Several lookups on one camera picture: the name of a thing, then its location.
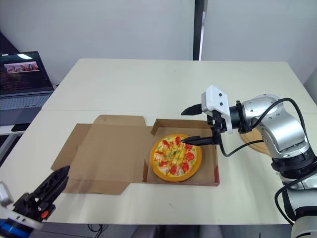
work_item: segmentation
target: pizza box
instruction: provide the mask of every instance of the pizza box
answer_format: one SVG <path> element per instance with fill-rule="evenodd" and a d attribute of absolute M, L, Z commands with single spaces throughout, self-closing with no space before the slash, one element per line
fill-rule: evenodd
<path fill-rule="evenodd" d="M 130 183 L 218 186 L 215 146 L 202 146 L 198 171 L 182 182 L 165 182 L 149 165 L 153 145 L 169 134 L 210 136 L 206 121 L 100 115 L 93 124 L 77 124 L 52 165 L 70 165 L 66 193 L 120 194 Z"/>

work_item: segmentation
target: tomato slice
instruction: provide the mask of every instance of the tomato slice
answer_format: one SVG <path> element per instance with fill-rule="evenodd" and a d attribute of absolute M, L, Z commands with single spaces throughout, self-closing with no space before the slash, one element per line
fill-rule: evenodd
<path fill-rule="evenodd" d="M 187 159 L 187 161 L 193 160 L 194 157 L 195 157 L 195 155 L 194 155 L 192 152 L 190 152 L 190 151 L 188 151 L 188 152 L 186 153 L 186 155 L 185 155 L 185 158 Z"/>
<path fill-rule="evenodd" d="M 162 140 L 163 145 L 166 145 L 167 147 L 169 147 L 169 143 L 166 140 Z"/>
<path fill-rule="evenodd" d="M 186 173 L 189 170 L 189 165 L 188 162 L 183 162 L 182 163 L 182 169 Z"/>
<path fill-rule="evenodd" d="M 160 167 L 167 166 L 167 164 L 168 164 L 168 161 L 166 161 L 166 162 L 161 161 L 158 166 L 160 166 Z"/>
<path fill-rule="evenodd" d="M 159 155 L 163 155 L 164 154 L 164 152 L 162 152 L 162 151 L 156 151 L 155 153 L 157 153 Z"/>
<path fill-rule="evenodd" d="M 177 137 L 175 138 L 175 143 L 176 143 L 176 145 L 179 145 L 179 143 L 180 143 L 181 140 L 182 140 L 182 139 L 181 139 L 179 136 L 177 136 Z"/>
<path fill-rule="evenodd" d="M 170 168 L 169 172 L 170 172 L 172 175 L 175 175 L 176 172 L 177 172 L 177 165 L 173 165 L 172 168 Z"/>
<path fill-rule="evenodd" d="M 185 144 L 185 148 L 191 150 L 193 148 L 193 145 Z"/>

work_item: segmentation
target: round wooden board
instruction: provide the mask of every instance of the round wooden board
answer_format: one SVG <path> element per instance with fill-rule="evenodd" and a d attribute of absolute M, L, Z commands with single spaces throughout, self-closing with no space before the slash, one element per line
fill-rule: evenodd
<path fill-rule="evenodd" d="M 246 134 L 240 134 L 240 137 L 245 143 L 248 143 L 248 142 L 254 141 L 254 140 L 262 140 L 260 132 L 256 129 L 254 129 L 253 131 L 250 131 Z M 258 152 L 261 152 L 261 153 L 266 154 L 266 155 L 270 155 L 264 142 L 252 144 L 249 146 Z"/>

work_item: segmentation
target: white wall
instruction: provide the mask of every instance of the white wall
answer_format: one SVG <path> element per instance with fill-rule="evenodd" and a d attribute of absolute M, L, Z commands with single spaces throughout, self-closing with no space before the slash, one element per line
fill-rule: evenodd
<path fill-rule="evenodd" d="M 317 0 L 209 0 L 202 60 L 286 61 L 304 83 L 317 66 Z"/>
<path fill-rule="evenodd" d="M 317 104 L 317 68 L 308 78 L 306 83 L 304 84 L 309 95 L 312 97 L 314 102 Z"/>
<path fill-rule="evenodd" d="M 54 84 L 80 58 L 192 60 L 193 29 L 194 0 L 0 1 L 1 32 Z"/>

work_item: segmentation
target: toy pizza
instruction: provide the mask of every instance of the toy pizza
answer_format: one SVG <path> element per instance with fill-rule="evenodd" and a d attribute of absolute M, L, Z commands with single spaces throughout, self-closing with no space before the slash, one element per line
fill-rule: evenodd
<path fill-rule="evenodd" d="M 162 180 L 180 182 L 189 179 L 198 170 L 202 161 L 199 146 L 182 143 L 188 135 L 167 135 L 152 148 L 150 164 Z"/>

